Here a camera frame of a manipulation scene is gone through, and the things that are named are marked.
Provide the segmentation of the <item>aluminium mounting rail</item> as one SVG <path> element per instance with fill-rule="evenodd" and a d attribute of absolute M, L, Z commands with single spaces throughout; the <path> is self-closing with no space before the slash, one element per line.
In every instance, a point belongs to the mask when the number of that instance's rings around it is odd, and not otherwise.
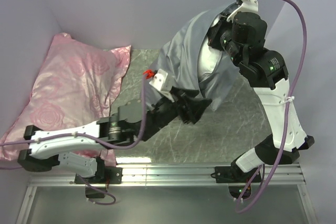
<path fill-rule="evenodd" d="M 227 164 L 180 163 L 180 164 L 120 164 L 121 183 L 118 186 L 217 186 L 210 174 L 216 166 Z M 308 223 L 318 223 L 313 209 L 300 164 L 278 166 L 269 185 L 296 185 L 308 219 Z M 70 174 L 37 174 L 28 180 L 26 194 L 17 218 L 17 223 L 27 223 L 31 206 L 38 187 L 79 187 L 84 186 L 75 181 Z"/>

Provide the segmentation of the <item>grey marble mat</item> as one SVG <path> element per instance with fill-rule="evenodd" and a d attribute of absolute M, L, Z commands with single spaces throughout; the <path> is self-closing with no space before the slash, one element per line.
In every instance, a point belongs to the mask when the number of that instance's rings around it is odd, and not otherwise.
<path fill-rule="evenodd" d="M 248 82 L 237 76 L 222 105 L 208 109 L 196 124 L 172 121 L 150 140 L 116 150 L 118 163 L 230 163 L 271 132 Z"/>

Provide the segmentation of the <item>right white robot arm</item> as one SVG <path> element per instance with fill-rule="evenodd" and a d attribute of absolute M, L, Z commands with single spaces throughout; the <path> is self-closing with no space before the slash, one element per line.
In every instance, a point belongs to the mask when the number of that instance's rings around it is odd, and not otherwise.
<path fill-rule="evenodd" d="M 302 129 L 290 93 L 288 70 L 283 56 L 264 47 L 267 24 L 258 14 L 239 12 L 232 20 L 228 14 L 215 18 L 207 32 L 208 45 L 224 51 L 239 73 L 248 80 L 259 97 L 271 127 L 271 134 L 252 149 L 217 168 L 213 177 L 224 183 L 245 182 L 262 165 L 294 163 L 301 150 L 314 144 Z"/>

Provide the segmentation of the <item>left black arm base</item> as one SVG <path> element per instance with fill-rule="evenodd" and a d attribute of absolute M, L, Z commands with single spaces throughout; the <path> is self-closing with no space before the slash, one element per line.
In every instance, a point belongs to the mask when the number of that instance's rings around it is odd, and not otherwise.
<path fill-rule="evenodd" d="M 104 171 L 97 171 L 93 177 L 81 178 L 78 174 L 75 175 L 74 184 L 85 185 L 85 182 L 93 186 L 93 184 L 101 185 L 96 189 L 92 189 L 89 186 L 85 188 L 85 196 L 88 199 L 103 199 L 105 194 L 98 190 L 108 191 L 110 185 L 121 184 L 123 168 L 121 167 L 107 167 Z"/>

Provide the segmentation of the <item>grey pillowcase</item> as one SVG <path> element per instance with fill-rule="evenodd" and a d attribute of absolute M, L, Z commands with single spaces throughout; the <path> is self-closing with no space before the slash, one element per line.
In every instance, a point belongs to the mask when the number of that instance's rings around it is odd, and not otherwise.
<path fill-rule="evenodd" d="M 160 50 L 150 69 L 162 69 L 174 76 L 173 86 L 198 90 L 203 98 L 212 99 L 210 108 L 216 111 L 226 99 L 238 76 L 228 54 L 224 51 L 214 72 L 205 80 L 197 78 L 197 61 L 202 41 L 208 29 L 218 22 L 222 13 L 238 7 L 232 3 L 201 12 L 189 20 Z"/>

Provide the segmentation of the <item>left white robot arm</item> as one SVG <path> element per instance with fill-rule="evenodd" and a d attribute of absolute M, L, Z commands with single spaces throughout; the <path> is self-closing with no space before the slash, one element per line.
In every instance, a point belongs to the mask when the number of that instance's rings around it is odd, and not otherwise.
<path fill-rule="evenodd" d="M 71 129 L 42 131 L 30 125 L 24 135 L 28 148 L 19 152 L 17 161 L 29 172 L 48 172 L 58 166 L 100 183 L 106 176 L 104 161 L 80 156 L 79 151 L 129 150 L 175 118 L 197 123 L 212 102 L 198 98 L 196 90 L 174 88 L 171 95 L 172 99 L 162 97 L 151 109 L 141 99 L 131 100 L 111 116 Z"/>

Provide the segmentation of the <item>white pillow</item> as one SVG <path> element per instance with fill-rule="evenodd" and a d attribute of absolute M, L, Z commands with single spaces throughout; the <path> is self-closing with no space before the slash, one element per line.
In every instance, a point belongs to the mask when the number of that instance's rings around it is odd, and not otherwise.
<path fill-rule="evenodd" d="M 208 45 L 209 38 L 206 33 L 198 54 L 197 78 L 201 82 L 208 78 L 215 70 L 221 59 L 222 53 Z"/>

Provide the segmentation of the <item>pink satin rose pillow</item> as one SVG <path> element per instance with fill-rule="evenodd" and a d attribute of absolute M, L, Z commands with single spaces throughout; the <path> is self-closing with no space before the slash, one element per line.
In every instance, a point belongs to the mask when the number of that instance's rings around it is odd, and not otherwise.
<path fill-rule="evenodd" d="M 67 33 L 55 35 L 29 102 L 1 143 L 23 140 L 29 125 L 56 131 L 109 116 L 129 68 L 130 54 L 131 46 L 103 50 Z"/>

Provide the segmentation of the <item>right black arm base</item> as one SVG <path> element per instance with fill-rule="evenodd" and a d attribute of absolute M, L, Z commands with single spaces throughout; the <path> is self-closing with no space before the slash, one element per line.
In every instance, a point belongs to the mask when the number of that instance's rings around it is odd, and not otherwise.
<path fill-rule="evenodd" d="M 247 173 L 243 173 L 240 169 L 232 166 L 216 166 L 214 172 L 211 173 L 211 178 L 215 179 L 217 184 L 243 183 L 242 186 L 228 186 L 230 195 L 237 199 L 256 171 L 257 168 L 254 168 Z"/>

